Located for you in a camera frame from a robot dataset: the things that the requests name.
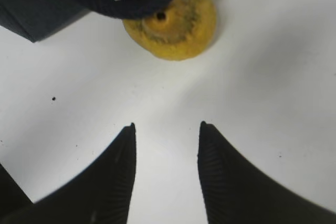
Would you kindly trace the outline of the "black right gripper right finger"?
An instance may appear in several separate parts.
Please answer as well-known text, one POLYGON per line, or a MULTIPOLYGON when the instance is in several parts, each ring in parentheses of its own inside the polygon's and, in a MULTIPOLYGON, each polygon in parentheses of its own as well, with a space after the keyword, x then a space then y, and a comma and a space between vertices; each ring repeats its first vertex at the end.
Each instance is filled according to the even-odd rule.
POLYGON ((277 183, 212 124, 202 122, 197 155, 208 223, 335 223, 335 213, 277 183))

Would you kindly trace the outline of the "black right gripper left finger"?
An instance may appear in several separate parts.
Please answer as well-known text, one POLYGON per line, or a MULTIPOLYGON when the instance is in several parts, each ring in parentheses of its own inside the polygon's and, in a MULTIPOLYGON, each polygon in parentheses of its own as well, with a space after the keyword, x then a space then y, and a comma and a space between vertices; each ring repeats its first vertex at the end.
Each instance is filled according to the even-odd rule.
POLYGON ((32 202, 1 167, 1 223, 126 223, 137 163, 135 125, 124 127, 80 174, 32 202))

